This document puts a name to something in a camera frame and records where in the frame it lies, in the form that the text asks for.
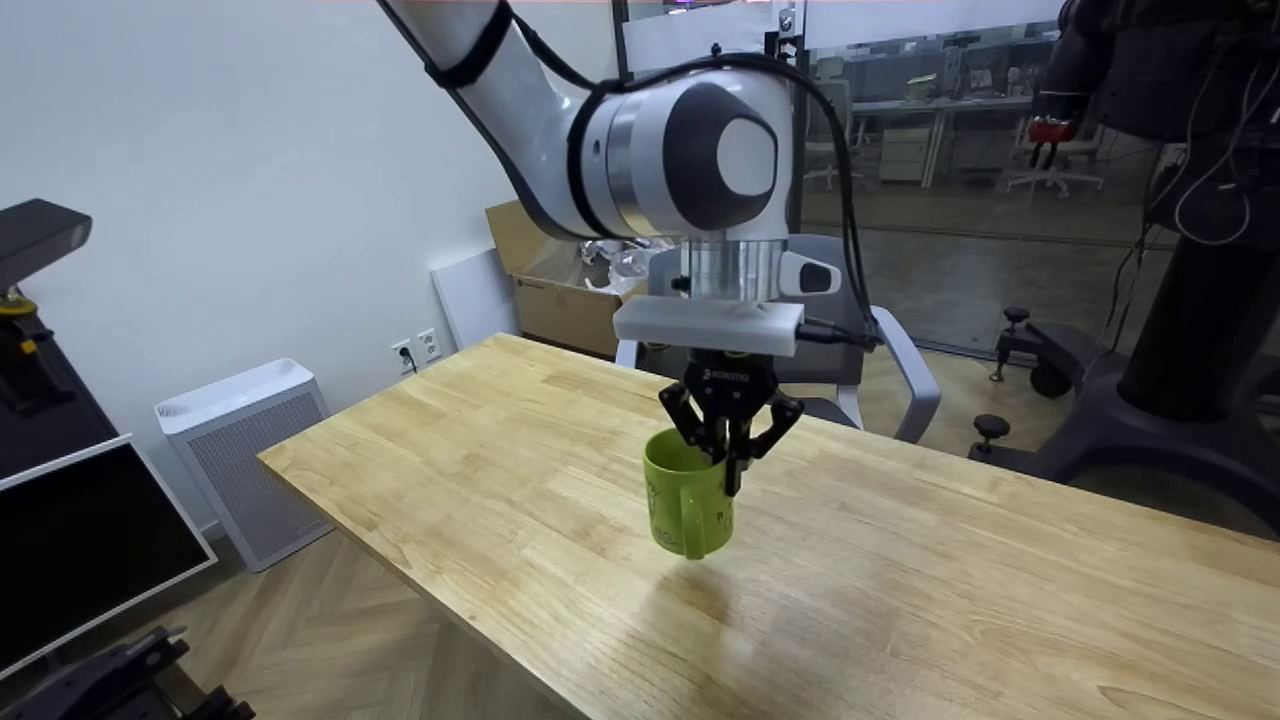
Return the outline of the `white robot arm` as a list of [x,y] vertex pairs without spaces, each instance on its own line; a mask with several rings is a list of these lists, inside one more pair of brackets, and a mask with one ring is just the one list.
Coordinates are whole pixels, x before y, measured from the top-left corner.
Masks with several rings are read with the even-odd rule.
[[791,248],[791,119],[805,77],[711,52],[639,81],[576,73],[512,0],[377,0],[424,77],[474,119],[558,240],[668,240],[683,270],[627,300],[626,342],[689,357],[662,405],[724,486],[799,418],[778,367],[843,270]]

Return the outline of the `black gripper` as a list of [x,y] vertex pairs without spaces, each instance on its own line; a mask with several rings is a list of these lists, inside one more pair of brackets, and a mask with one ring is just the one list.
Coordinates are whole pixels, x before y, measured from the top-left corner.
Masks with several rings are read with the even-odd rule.
[[[746,486],[746,470],[766,459],[805,417],[805,405],[797,396],[778,396],[778,370],[767,357],[730,352],[698,352],[683,367],[683,383],[668,383],[662,393],[662,405],[683,443],[702,447],[707,459],[730,456],[730,497]],[[750,418],[733,423],[730,443],[717,417]]]

